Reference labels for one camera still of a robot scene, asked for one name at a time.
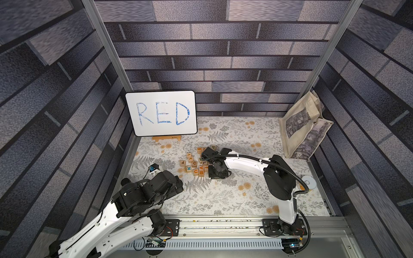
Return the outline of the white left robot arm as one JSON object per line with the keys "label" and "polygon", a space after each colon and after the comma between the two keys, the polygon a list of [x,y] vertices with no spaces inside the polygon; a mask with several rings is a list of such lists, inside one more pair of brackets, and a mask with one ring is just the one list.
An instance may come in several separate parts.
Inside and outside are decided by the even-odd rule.
{"label": "white left robot arm", "polygon": [[181,192],[181,179],[166,170],[138,182],[126,178],[120,191],[89,224],[49,246],[48,257],[105,258],[134,240],[157,237],[167,226],[160,207]]}

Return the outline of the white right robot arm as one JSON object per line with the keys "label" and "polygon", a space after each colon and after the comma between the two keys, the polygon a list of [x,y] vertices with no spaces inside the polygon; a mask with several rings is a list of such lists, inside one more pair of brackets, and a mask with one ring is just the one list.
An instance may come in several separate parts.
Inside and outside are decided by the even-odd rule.
{"label": "white right robot arm", "polygon": [[299,222],[297,196],[307,194],[309,187],[281,156],[255,158],[228,148],[218,152],[208,147],[202,152],[201,160],[209,163],[209,177],[212,179],[227,178],[234,169],[262,177],[278,202],[279,216],[273,230],[281,235],[305,234]]}

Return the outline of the whiteboard with RED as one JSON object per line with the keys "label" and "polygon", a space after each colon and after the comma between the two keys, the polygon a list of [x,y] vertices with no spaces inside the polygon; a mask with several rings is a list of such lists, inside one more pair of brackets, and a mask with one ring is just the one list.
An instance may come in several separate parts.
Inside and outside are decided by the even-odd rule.
{"label": "whiteboard with RED", "polygon": [[129,92],[126,102],[137,137],[198,132],[196,98],[191,90]]}

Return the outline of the wooden whiteboard stand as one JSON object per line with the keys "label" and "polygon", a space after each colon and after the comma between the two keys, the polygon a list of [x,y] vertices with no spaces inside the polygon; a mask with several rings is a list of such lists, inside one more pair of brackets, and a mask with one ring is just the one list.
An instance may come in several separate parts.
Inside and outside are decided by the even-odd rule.
{"label": "wooden whiteboard stand", "polygon": [[181,141],[182,136],[181,135],[165,135],[165,136],[152,137],[152,140],[154,140],[155,142],[159,142],[160,140],[172,140],[172,139]]}

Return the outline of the cream Monet tote bag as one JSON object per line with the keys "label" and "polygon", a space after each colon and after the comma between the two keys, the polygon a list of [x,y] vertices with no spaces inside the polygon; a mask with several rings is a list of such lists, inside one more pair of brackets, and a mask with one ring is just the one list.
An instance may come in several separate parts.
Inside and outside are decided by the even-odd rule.
{"label": "cream Monet tote bag", "polygon": [[309,161],[332,125],[323,118],[318,95],[307,92],[279,119],[285,157]]}

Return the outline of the white round tin can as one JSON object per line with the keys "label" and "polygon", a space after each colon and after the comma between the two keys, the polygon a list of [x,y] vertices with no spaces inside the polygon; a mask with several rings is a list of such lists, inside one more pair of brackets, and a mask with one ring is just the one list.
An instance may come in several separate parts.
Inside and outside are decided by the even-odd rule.
{"label": "white round tin can", "polygon": [[312,176],[304,175],[301,179],[310,191],[317,188],[316,180]]}

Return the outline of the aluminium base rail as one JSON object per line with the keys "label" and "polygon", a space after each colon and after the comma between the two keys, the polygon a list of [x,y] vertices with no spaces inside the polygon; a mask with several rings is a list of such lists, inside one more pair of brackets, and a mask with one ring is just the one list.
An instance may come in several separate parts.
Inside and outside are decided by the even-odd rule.
{"label": "aluminium base rail", "polygon": [[153,236],[152,222],[145,218],[104,235],[91,256],[131,252],[145,258],[362,257],[344,218],[299,218],[287,233],[277,222],[275,217],[168,216],[162,233]]}

